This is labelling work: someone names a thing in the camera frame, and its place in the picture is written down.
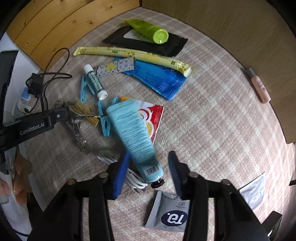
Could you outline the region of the person hand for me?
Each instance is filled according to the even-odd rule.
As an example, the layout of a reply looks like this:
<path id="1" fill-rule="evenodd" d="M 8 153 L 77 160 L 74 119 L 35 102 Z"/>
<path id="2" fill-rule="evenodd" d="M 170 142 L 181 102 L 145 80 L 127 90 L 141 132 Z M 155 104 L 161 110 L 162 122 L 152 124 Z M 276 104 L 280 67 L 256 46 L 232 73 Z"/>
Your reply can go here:
<path id="1" fill-rule="evenodd" d="M 27 203 L 28 193 L 32 192 L 29 181 L 29 174 L 32 173 L 32 163 L 24 158 L 18 149 L 16 150 L 14 168 L 13 193 L 17 203 L 23 205 Z"/>

